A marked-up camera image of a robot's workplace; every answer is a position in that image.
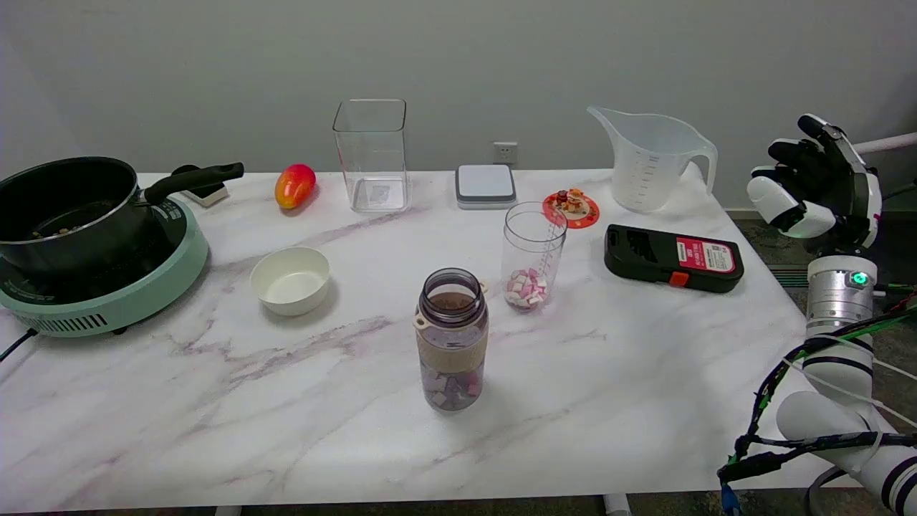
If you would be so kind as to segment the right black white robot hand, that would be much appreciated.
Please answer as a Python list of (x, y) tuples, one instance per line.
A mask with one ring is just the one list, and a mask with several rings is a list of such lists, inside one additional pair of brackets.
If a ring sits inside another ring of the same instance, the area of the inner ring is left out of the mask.
[(845, 131), (819, 115), (798, 120), (800, 140), (777, 138), (767, 148), (773, 166), (752, 170), (746, 192), (754, 209), (817, 256), (862, 256), (878, 235), (882, 195), (874, 167)]

